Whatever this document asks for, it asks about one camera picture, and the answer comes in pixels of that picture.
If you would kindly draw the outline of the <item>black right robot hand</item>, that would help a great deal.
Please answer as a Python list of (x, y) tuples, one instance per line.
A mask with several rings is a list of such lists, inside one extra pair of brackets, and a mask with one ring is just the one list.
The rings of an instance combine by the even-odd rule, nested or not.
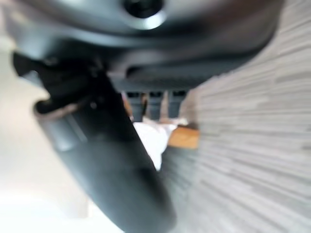
[(171, 198), (136, 121), (164, 92), (177, 117), (188, 91), (253, 59), (274, 37), (282, 0), (3, 0), (19, 77), (43, 87), (34, 115), (75, 180), (121, 230), (168, 233)]

